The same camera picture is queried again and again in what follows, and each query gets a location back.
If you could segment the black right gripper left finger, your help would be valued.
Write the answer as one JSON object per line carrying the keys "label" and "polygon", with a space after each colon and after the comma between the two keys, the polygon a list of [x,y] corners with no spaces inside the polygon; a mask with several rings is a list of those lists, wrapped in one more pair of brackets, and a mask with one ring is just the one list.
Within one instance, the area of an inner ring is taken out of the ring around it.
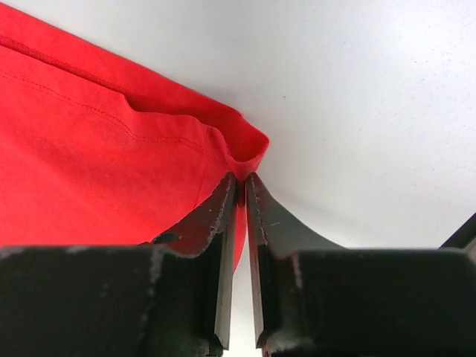
{"label": "black right gripper left finger", "polygon": [[3,356],[221,356],[237,181],[152,242],[1,250]]}

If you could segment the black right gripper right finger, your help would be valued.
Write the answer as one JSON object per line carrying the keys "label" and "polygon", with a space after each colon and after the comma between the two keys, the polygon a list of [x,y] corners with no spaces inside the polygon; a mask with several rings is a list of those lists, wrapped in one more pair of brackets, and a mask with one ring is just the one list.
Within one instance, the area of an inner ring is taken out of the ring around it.
{"label": "black right gripper right finger", "polygon": [[245,182],[264,356],[473,356],[475,219],[439,248],[349,249]]}

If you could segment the red tank top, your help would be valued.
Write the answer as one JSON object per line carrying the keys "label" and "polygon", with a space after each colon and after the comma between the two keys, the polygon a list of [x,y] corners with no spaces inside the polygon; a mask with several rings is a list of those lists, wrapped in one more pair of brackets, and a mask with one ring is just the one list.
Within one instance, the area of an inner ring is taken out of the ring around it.
{"label": "red tank top", "polygon": [[268,145],[231,107],[1,6],[2,245],[149,241]]}

